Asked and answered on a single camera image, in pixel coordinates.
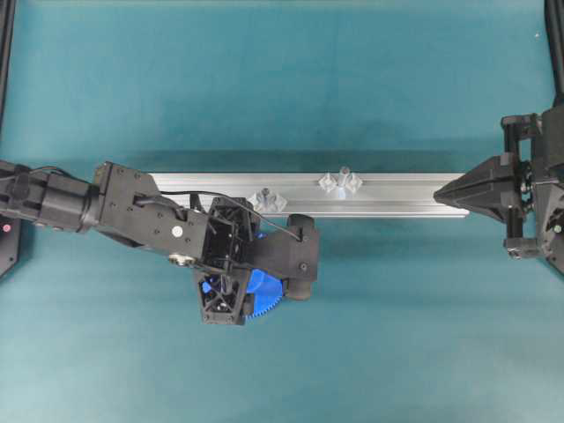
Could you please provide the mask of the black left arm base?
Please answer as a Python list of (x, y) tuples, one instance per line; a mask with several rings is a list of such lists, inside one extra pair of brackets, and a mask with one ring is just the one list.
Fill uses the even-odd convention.
[(0, 271), (4, 277), (19, 260), (21, 221), (1, 216), (0, 227)]

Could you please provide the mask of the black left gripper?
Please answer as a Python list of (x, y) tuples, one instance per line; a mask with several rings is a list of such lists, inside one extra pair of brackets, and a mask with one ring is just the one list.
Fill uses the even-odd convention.
[[(185, 208), (163, 197), (150, 174), (106, 162), (94, 174), (100, 191), (99, 233), (134, 249), (178, 256), (190, 267), (206, 268), (207, 234), (231, 234), (242, 245), (240, 261), (256, 235), (256, 219), (241, 207), (216, 198), (208, 212)], [(248, 292), (251, 269), (227, 274), (193, 271), (197, 303), (204, 324), (244, 325), (255, 311)]]

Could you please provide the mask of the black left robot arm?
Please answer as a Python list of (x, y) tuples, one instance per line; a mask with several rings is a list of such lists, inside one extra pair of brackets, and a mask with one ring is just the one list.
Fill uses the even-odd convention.
[(1, 213), (65, 232), (90, 229), (129, 248), (147, 250), (194, 271), (205, 323), (243, 325), (255, 310), (252, 271), (243, 265), (258, 219), (243, 198), (199, 196), (182, 206), (150, 174), (106, 162), (92, 182), (54, 167), (1, 164)]

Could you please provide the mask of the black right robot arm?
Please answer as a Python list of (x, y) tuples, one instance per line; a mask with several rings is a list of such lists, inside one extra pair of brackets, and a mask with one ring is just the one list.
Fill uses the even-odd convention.
[(434, 193), (434, 200), (501, 222), (514, 259), (563, 272), (563, 107), (501, 119), (504, 151)]

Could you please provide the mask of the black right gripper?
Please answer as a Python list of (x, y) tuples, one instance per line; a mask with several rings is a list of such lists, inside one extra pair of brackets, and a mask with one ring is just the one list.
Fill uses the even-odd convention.
[(514, 259), (545, 253), (542, 229), (540, 156), (543, 140), (538, 116), (512, 115), (501, 119), (504, 151), (447, 183), (434, 193), (439, 204), (482, 214), (504, 223), (503, 242)]

